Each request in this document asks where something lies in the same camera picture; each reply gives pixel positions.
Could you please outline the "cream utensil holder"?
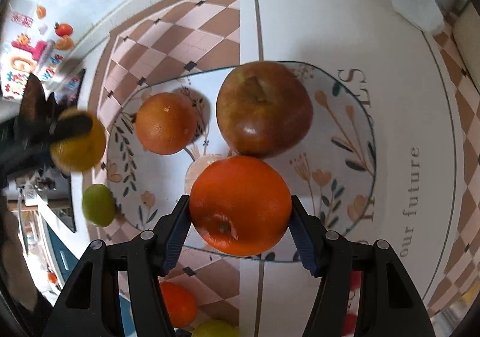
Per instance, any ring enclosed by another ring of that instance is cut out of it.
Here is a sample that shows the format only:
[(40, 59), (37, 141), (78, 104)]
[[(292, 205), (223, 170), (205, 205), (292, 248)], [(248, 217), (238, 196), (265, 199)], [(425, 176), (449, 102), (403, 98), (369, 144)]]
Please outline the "cream utensil holder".
[(477, 90), (480, 82), (480, 19), (469, 2), (453, 26), (453, 37)]

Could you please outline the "green apple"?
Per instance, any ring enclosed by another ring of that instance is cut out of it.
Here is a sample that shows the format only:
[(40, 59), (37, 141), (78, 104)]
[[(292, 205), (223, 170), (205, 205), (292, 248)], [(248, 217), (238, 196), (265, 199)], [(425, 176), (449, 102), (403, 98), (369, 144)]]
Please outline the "green apple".
[(101, 183), (96, 183), (82, 196), (82, 212), (85, 219), (98, 226), (107, 227), (115, 218), (116, 204), (112, 191)]
[(207, 320), (194, 328), (192, 337), (239, 337), (239, 330), (222, 320)]

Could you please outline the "green apple front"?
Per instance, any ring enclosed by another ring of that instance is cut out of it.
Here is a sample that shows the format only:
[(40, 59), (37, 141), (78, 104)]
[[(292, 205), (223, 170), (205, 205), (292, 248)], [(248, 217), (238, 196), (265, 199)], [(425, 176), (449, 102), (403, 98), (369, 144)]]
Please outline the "green apple front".
[(207, 320), (194, 328), (192, 337), (239, 337), (239, 330), (222, 320)]

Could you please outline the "small brownish orange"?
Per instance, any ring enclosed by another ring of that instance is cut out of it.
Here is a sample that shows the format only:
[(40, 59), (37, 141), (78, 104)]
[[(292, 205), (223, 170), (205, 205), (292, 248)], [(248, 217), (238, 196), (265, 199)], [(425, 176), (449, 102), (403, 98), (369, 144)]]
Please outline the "small brownish orange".
[(157, 93), (139, 108), (135, 132), (148, 151), (170, 155), (184, 149), (194, 138), (197, 127), (191, 102), (176, 93)]

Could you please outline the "red cherry tomato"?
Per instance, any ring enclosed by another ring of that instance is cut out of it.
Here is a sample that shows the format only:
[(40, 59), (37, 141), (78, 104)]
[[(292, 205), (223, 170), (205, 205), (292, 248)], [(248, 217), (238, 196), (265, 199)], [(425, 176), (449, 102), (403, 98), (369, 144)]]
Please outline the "red cherry tomato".
[(357, 316), (353, 313), (347, 313), (343, 322), (342, 336), (352, 336), (355, 332)]
[(352, 271), (350, 274), (350, 290), (356, 291), (361, 286), (362, 272), (361, 271)]

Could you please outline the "yellow pear fruit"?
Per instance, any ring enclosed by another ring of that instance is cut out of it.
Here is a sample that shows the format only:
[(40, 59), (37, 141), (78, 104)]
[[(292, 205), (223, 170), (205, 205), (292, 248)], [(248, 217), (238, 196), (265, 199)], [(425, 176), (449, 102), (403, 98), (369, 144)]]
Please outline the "yellow pear fruit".
[(93, 124), (87, 134), (56, 142), (49, 147), (52, 162), (64, 174), (91, 170), (101, 162), (107, 145), (105, 128), (93, 113), (73, 107), (64, 110), (59, 118), (72, 118), (74, 115), (88, 115)]

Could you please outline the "white crumpled tissue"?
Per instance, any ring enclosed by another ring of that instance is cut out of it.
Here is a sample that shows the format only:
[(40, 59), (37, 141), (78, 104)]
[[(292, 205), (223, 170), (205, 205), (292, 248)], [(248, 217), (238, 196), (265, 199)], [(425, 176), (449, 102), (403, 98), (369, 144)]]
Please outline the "white crumpled tissue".
[(444, 29), (444, 18), (435, 0), (391, 0), (395, 12), (410, 24), (437, 36)]

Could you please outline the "floral oval plate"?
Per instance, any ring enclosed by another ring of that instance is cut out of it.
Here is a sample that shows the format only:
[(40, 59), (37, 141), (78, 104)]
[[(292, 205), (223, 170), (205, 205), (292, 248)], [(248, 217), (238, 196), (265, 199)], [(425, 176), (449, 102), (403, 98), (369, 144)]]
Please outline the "floral oval plate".
[[(307, 135), (268, 164), (286, 181), (305, 210), (324, 226), (348, 234), (362, 219), (376, 180), (376, 144), (367, 110), (339, 80), (318, 67), (289, 61), (304, 85), (313, 118)], [(188, 194), (199, 173), (233, 151), (216, 121), (216, 99), (228, 70), (220, 68), (172, 79), (134, 93), (112, 123), (106, 149), (106, 183), (128, 225), (151, 229)], [(193, 141), (172, 155), (145, 150), (134, 130), (146, 99), (158, 93), (184, 97), (197, 116)]]

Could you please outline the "red cherry tomato far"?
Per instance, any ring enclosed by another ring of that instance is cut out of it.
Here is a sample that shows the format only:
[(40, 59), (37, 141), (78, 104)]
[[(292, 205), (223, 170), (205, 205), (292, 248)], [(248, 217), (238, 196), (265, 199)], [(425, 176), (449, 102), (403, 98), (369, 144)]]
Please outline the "red cherry tomato far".
[(350, 290), (356, 291), (361, 286), (362, 272), (361, 271), (352, 271), (350, 274)]

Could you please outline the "colourful wall sticker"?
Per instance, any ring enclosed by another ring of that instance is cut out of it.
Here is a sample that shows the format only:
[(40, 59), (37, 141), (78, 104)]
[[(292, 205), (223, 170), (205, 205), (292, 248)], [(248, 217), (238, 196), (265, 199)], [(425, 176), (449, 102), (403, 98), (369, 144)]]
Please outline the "colourful wall sticker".
[(59, 69), (75, 47), (74, 27), (43, 5), (9, 4), (1, 18), (1, 98), (20, 102), (30, 75), (49, 93), (60, 85)]

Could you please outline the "checkered table mat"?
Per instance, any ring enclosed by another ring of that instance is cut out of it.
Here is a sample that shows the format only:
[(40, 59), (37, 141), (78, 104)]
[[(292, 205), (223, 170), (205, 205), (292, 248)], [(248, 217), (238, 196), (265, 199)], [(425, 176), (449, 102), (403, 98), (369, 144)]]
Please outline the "checkered table mat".
[[(128, 0), (89, 97), (109, 140), (138, 90), (257, 60), (313, 65), (367, 110), (376, 180), (351, 241), (388, 241), (437, 336), (458, 336), (479, 293), (479, 92), (445, 27), (422, 32), (391, 0)], [(131, 240), (120, 213), (92, 231)]]

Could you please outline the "dark red apple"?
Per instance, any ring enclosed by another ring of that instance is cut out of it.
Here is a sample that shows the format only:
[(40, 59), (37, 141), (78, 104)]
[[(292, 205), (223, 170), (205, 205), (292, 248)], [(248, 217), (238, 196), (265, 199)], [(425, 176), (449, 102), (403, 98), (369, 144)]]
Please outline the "dark red apple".
[(312, 125), (304, 85), (287, 66), (258, 61), (234, 68), (216, 99), (216, 120), (237, 154), (274, 157), (297, 145)]

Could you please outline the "red cherry tomato near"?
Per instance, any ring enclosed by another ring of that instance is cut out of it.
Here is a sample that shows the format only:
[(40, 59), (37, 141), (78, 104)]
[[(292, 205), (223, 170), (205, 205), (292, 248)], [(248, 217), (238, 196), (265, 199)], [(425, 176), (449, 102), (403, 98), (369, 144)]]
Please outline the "red cherry tomato near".
[(353, 313), (347, 313), (343, 322), (342, 336), (352, 336), (355, 332), (357, 316)]

